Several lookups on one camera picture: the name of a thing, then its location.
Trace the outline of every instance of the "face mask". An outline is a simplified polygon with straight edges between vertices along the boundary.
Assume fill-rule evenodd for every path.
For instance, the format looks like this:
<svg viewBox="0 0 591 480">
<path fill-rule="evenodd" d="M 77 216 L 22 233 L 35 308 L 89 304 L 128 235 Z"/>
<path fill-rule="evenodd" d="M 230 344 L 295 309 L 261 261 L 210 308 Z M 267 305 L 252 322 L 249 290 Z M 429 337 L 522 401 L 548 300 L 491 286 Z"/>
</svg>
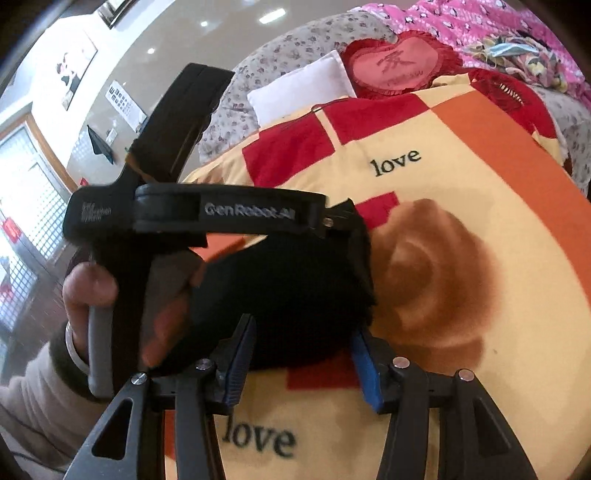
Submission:
<svg viewBox="0 0 591 480">
<path fill-rule="evenodd" d="M 487 57 L 510 57 L 514 55 L 522 55 L 524 53 L 535 53 L 539 54 L 540 51 L 527 44 L 520 44 L 520 43 L 499 43 L 498 45 L 494 45 L 492 47 L 488 47 L 484 49 L 484 54 Z"/>
</svg>

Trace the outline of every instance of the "poster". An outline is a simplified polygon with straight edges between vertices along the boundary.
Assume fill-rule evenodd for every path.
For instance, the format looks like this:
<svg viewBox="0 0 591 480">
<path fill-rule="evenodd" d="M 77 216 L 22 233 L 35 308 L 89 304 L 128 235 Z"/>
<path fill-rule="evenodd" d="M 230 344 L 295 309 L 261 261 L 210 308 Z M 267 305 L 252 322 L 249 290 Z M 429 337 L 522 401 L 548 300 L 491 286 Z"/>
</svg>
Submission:
<svg viewBox="0 0 591 480">
<path fill-rule="evenodd" d="M 143 113 L 128 93 L 123 90 L 119 82 L 113 80 L 105 96 L 111 105 L 115 107 L 115 110 L 125 118 L 129 126 L 134 129 L 134 132 L 139 133 L 144 120 L 146 120 L 146 114 Z"/>
<path fill-rule="evenodd" d="M 56 74 L 60 81 L 61 105 L 68 110 L 80 81 L 96 55 L 96 47 L 82 30 L 71 30 L 66 46 L 57 56 Z"/>
</svg>

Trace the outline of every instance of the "white pillow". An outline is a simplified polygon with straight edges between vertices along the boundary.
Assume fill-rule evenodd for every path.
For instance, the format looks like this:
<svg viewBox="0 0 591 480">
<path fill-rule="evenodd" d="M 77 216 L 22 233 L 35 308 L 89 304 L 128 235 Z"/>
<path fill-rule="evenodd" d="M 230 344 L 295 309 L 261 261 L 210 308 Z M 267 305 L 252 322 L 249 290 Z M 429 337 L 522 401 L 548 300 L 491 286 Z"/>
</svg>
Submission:
<svg viewBox="0 0 591 480">
<path fill-rule="evenodd" d="M 357 97 L 336 50 L 247 95 L 261 127 L 304 107 L 343 96 Z"/>
</svg>

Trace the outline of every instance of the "red heart pillow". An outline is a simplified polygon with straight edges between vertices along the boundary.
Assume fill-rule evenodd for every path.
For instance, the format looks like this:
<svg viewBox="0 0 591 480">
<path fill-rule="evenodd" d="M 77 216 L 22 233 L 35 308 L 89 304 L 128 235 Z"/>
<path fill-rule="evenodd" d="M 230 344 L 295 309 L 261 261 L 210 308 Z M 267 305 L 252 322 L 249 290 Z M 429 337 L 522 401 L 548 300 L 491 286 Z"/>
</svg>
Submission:
<svg viewBox="0 0 591 480">
<path fill-rule="evenodd" d="M 436 77 L 456 74 L 462 60 L 431 34 L 402 32 L 396 43 L 366 38 L 347 46 L 341 55 L 360 98 L 381 98 L 413 92 Z"/>
</svg>

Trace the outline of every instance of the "glass block window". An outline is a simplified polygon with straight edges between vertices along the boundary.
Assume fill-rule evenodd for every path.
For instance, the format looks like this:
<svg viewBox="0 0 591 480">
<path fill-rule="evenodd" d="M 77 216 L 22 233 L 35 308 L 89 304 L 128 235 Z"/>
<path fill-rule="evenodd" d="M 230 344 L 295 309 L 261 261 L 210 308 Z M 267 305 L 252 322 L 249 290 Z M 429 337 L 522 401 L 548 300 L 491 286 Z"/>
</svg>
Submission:
<svg viewBox="0 0 591 480">
<path fill-rule="evenodd" d="M 6 343 L 0 340 L 0 375 L 2 374 L 2 370 L 4 369 L 4 360 L 6 360 L 6 352 L 8 348 Z"/>
<path fill-rule="evenodd" d="M 8 330 L 13 330 L 18 316 L 27 305 L 36 281 L 37 275 L 18 258 L 8 240 L 0 232 L 0 322 Z"/>
<path fill-rule="evenodd" d="M 0 144 L 0 208 L 48 260 L 63 240 L 66 202 L 41 169 L 41 161 L 25 127 Z"/>
</svg>

